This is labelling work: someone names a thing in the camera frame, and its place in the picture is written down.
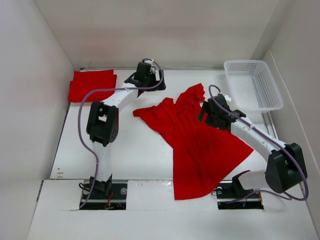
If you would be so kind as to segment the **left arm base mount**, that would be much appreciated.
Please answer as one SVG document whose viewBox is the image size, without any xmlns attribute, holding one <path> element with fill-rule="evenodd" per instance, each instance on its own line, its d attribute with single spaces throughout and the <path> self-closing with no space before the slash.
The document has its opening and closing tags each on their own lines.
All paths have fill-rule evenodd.
<svg viewBox="0 0 320 240">
<path fill-rule="evenodd" d="M 78 186 L 81 189 L 80 210 L 122 211 L 127 208 L 128 181 L 113 181 L 106 192 L 94 188 L 87 201 L 91 187 L 90 182 L 81 182 Z"/>
</svg>

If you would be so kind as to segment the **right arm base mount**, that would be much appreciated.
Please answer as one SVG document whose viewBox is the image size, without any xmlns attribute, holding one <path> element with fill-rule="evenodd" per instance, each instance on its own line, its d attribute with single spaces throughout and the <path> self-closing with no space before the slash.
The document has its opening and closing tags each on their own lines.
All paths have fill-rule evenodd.
<svg viewBox="0 0 320 240">
<path fill-rule="evenodd" d="M 245 190 L 239 177 L 247 171 L 235 175 L 232 180 L 223 180 L 211 192 L 217 199 L 219 210 L 263 210 L 263 201 L 259 193 L 253 189 Z"/>
</svg>

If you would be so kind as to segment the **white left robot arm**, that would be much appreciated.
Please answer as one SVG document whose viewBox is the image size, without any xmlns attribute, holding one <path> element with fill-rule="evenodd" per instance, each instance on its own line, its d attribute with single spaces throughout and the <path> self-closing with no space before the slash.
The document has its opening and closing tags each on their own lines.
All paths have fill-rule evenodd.
<svg viewBox="0 0 320 240">
<path fill-rule="evenodd" d="M 92 142 L 97 164 L 94 176 L 89 179 L 89 191 L 95 198 L 106 199 L 113 191 L 111 146 L 119 133 L 121 110 L 144 92 L 166 89 L 163 70 L 159 68 L 156 71 L 157 65 L 153 59 L 144 58 L 119 89 L 110 97 L 94 101 L 90 106 L 86 132 Z"/>
</svg>

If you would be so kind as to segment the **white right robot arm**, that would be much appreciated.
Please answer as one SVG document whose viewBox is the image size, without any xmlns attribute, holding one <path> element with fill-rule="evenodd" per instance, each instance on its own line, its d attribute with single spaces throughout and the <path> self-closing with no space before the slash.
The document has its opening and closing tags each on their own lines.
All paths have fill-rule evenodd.
<svg viewBox="0 0 320 240">
<path fill-rule="evenodd" d="M 285 143 L 260 130 L 240 110 L 230 110 L 225 95 L 218 94 L 204 101 L 198 120 L 243 140 L 266 161 L 265 170 L 247 170 L 233 177 L 240 188 L 269 188 L 282 194 L 303 183 L 305 192 L 309 192 L 302 148 L 295 142 Z"/>
</svg>

